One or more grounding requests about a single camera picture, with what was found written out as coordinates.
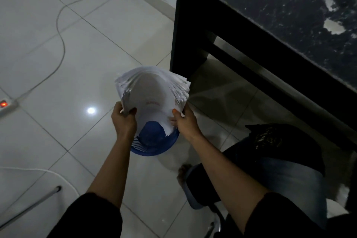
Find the metal chair leg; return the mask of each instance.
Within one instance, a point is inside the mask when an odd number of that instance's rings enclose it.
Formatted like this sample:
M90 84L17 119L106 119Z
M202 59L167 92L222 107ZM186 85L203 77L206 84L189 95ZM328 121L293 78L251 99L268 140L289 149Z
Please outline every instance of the metal chair leg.
M9 219L8 221L6 221L5 223L1 224L0 226L0 231L2 231L5 227L7 227L8 225L10 225L11 223L13 223L14 221L16 221L17 219L19 219L20 217L22 217L24 214L28 213L29 211L31 211L33 208L35 208L37 205L41 204L42 202L44 202L46 199L48 199L50 196L56 194L57 192L59 192L62 189L62 186L56 186L55 189L53 189L51 192L47 193L46 195L44 195L42 198L40 198L38 201L36 201L34 204L30 205L29 207L27 207L25 210L23 210L22 212L19 212L17 215L15 215L14 217L12 217L11 219Z

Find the desk leg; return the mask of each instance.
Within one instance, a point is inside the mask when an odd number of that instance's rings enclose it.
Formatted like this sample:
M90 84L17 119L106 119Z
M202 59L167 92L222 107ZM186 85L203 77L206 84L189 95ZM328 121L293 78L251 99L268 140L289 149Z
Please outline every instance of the desk leg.
M170 71L189 78L201 64L208 53L198 47L202 37L214 42L216 36L205 31L199 21L197 0L177 0L175 25L171 51Z

